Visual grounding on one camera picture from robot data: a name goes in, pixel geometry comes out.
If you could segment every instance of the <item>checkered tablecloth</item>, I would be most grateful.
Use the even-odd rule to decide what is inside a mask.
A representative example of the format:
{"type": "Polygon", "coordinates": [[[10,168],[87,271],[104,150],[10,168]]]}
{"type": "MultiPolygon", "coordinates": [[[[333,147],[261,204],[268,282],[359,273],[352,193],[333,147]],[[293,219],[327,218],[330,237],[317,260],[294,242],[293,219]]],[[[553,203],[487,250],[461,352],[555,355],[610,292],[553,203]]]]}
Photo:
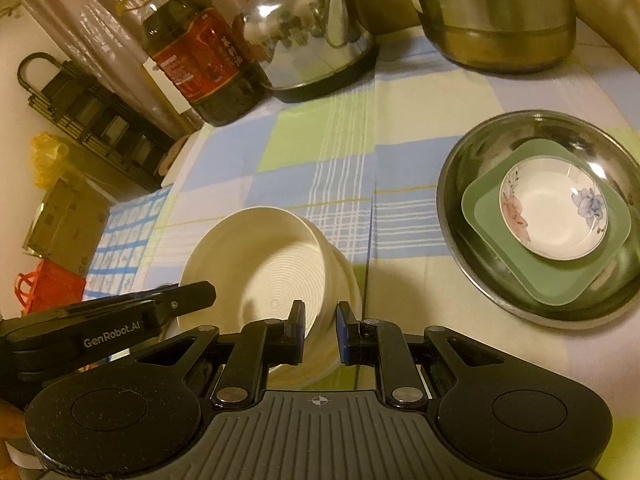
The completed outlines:
{"type": "Polygon", "coordinates": [[[83,301],[132,290],[142,255],[170,191],[161,189],[111,208],[86,277],[83,301]]]}
{"type": "MultiPolygon", "coordinates": [[[[612,480],[640,478],[640,310],[584,332],[511,316],[457,268],[435,208],[450,149],[473,126],[504,112],[569,113],[640,156],[640,75],[582,23],[564,63],[528,76],[464,70],[419,28],[381,43],[375,75],[352,88],[296,106],[271,100],[230,126],[200,132],[134,288],[178,281],[198,241],[228,214],[253,205],[292,210],[322,229],[361,284],[367,277],[368,317],[409,333],[446,325],[598,392],[615,420],[600,470],[612,480]]],[[[363,373],[358,385],[370,380],[363,373]]]]}

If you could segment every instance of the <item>floral bowl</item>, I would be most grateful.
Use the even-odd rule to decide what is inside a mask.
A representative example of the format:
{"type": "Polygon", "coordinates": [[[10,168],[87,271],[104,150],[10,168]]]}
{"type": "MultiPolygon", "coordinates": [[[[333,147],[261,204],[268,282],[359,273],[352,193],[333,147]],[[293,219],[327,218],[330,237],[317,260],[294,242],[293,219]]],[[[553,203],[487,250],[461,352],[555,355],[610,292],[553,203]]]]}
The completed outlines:
{"type": "Polygon", "coordinates": [[[515,164],[500,185],[500,212],[529,251],[552,260],[591,253],[607,229],[607,205],[591,175],[556,156],[515,164]]]}

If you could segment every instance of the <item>cooking oil bottle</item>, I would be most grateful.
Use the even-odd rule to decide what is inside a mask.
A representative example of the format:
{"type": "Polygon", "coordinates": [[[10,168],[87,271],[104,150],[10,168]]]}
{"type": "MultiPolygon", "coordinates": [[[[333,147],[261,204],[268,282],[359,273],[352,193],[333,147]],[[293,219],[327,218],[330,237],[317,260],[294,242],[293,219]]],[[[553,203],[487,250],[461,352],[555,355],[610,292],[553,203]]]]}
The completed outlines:
{"type": "Polygon", "coordinates": [[[211,0],[139,0],[118,14],[142,10],[142,48],[207,123],[222,126],[262,97],[259,72],[242,56],[231,28],[211,0]]]}

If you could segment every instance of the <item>green square plate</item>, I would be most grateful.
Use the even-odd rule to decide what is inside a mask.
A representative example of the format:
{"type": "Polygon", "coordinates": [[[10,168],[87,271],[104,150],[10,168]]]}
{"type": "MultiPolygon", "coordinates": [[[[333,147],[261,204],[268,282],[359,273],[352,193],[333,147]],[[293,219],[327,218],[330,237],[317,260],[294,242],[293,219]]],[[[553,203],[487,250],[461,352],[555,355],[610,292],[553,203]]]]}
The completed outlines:
{"type": "Polygon", "coordinates": [[[487,174],[473,181],[462,195],[462,212],[469,225],[495,251],[525,290],[549,305],[575,300],[612,260],[631,230],[631,216],[620,195],[593,173],[588,164],[560,144],[547,139],[528,140],[487,174]],[[537,256],[511,234],[500,214],[500,183],[516,163],[536,155],[564,158],[600,183],[607,202],[609,224],[596,250],[577,260],[555,261],[537,256]]]}

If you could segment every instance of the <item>black dish rack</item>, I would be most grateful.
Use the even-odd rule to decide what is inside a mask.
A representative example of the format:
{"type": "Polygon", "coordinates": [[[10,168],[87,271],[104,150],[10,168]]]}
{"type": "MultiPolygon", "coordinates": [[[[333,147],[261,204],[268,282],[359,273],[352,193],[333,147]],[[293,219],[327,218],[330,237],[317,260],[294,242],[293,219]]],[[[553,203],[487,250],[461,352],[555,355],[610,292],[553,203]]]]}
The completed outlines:
{"type": "Polygon", "coordinates": [[[31,94],[31,108],[139,186],[148,191],[160,188],[162,177],[156,170],[175,141],[94,76],[71,61],[60,63],[35,52],[20,62],[17,77],[31,94]],[[45,59],[60,70],[42,90],[24,78],[34,59],[45,59]]]}

